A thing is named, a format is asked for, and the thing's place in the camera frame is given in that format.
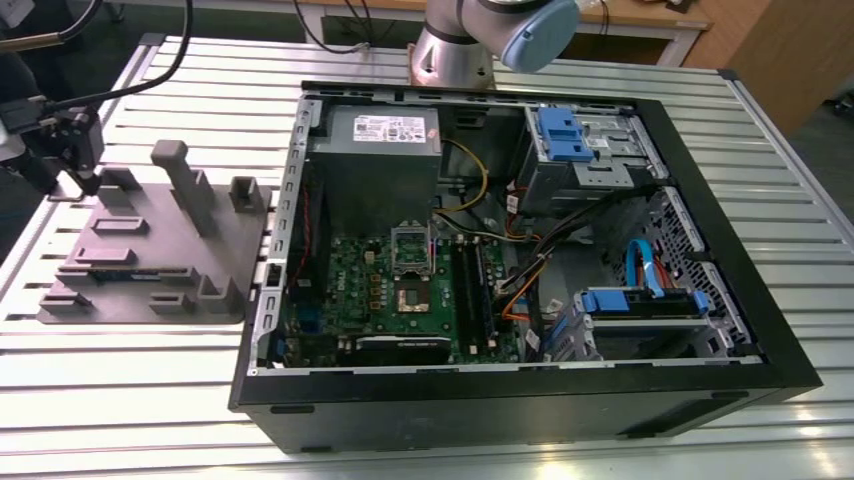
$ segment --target sticker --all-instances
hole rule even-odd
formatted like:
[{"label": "sticker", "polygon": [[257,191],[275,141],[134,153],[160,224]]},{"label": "sticker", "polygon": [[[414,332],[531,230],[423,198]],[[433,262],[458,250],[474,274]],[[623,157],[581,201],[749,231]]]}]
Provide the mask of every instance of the sticker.
[{"label": "sticker", "polygon": [[357,142],[427,143],[423,117],[359,115],[354,121]]},{"label": "sticker", "polygon": [[525,341],[529,342],[534,350],[539,350],[539,337],[534,333],[534,330],[529,329],[529,333],[525,334]]},{"label": "sticker", "polygon": [[587,137],[587,146],[590,148],[609,148],[609,141],[605,138]]},{"label": "sticker", "polygon": [[519,213],[519,197],[507,195],[507,211],[513,214]]}]

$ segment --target yellow cable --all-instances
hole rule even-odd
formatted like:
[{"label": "yellow cable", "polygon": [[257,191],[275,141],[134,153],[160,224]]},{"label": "yellow cable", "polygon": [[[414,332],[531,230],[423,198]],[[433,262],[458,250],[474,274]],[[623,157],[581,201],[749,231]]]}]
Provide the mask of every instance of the yellow cable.
[{"label": "yellow cable", "polygon": [[486,187],[490,181],[490,171],[486,169],[486,165],[483,164],[483,161],[481,160],[481,158],[478,158],[475,153],[471,150],[469,150],[469,148],[462,143],[459,143],[457,140],[450,140],[447,138],[445,139],[445,141],[449,142],[451,145],[455,145],[457,148],[459,148],[466,153],[466,155],[471,157],[471,159],[478,164],[478,168],[481,169],[481,176],[482,176],[481,191],[478,192],[478,196],[470,202],[466,202],[457,207],[437,209],[437,212],[439,213],[453,213],[453,212],[459,212],[462,210],[466,210],[469,207],[473,207],[474,205],[478,204],[478,202],[486,195]]},{"label": "yellow cable", "polygon": [[529,289],[529,287],[531,286],[531,284],[534,283],[534,280],[537,280],[537,277],[539,277],[539,274],[543,273],[543,270],[546,270],[546,264],[543,263],[543,266],[539,267],[539,270],[537,270],[537,272],[534,273],[534,275],[531,275],[531,278],[529,278],[529,281],[525,282],[525,285],[522,286],[522,288],[519,289],[519,291],[517,292],[517,296],[513,297],[513,300],[510,301],[510,303],[507,304],[507,306],[505,307],[505,310],[502,310],[502,318],[507,318],[510,315],[510,310],[513,309],[513,306],[517,304],[517,302],[519,301],[519,298],[522,297],[522,294],[525,293],[525,291]]}]

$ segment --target blue plastic clip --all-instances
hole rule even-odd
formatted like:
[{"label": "blue plastic clip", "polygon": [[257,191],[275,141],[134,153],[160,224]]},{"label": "blue plastic clip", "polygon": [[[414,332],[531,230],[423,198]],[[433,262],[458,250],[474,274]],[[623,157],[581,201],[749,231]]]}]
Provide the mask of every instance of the blue plastic clip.
[{"label": "blue plastic clip", "polygon": [[622,290],[590,290],[582,294],[582,304],[587,313],[629,311],[629,301]]},{"label": "blue plastic clip", "polygon": [[709,296],[706,292],[701,292],[700,290],[694,292],[694,302],[697,303],[697,308],[701,314],[708,314],[709,309],[712,308],[709,305]]},{"label": "blue plastic clip", "polygon": [[593,150],[582,140],[583,128],[569,108],[541,108],[539,129],[549,146],[549,160],[586,162],[594,160]]},{"label": "blue plastic clip", "polygon": [[543,343],[543,345],[546,346],[546,350],[551,349],[551,344],[554,343],[555,339],[561,337],[561,332],[563,332],[569,324],[570,320],[567,316],[562,315],[561,320],[558,320],[558,323],[555,323],[555,326],[551,328],[549,334],[546,335],[546,342]]}]

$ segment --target red cable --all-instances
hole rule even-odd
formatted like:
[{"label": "red cable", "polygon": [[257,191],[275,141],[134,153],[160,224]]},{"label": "red cable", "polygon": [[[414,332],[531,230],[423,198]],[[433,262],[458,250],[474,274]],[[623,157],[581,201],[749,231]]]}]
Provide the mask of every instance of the red cable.
[{"label": "red cable", "polygon": [[311,223],[309,222],[309,189],[303,186],[303,238],[306,239],[306,251],[303,252],[303,258],[299,261],[299,267],[297,268],[297,273],[294,273],[294,278],[289,282],[289,290],[294,286],[299,275],[303,273],[303,267],[306,266],[306,262],[309,261],[309,255],[311,254]]},{"label": "red cable", "polygon": [[[529,189],[529,187],[519,187],[515,190],[511,190],[510,192],[507,192],[507,196],[513,195],[517,192],[525,192],[525,191],[527,191],[527,189]],[[505,222],[505,233],[507,234],[507,236],[510,238],[526,238],[527,235],[518,234],[518,233],[515,233],[513,231],[513,222],[517,221],[517,216],[518,216],[518,214],[515,214],[515,213],[509,213],[507,214],[507,222]],[[531,237],[538,241],[541,240],[541,236],[538,234],[531,235]]]},{"label": "red cable", "polygon": [[655,259],[655,271],[658,272],[658,276],[661,278],[661,283],[665,285],[665,288],[674,288],[673,280],[670,279],[670,273],[662,264],[662,261]]}]

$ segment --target table leg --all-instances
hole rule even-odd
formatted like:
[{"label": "table leg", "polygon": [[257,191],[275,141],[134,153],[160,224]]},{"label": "table leg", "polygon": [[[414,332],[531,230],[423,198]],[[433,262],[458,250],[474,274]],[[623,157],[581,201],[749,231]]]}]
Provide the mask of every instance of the table leg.
[{"label": "table leg", "polygon": [[700,30],[680,30],[667,44],[658,59],[659,67],[680,67],[689,56],[694,42],[700,37]]}]

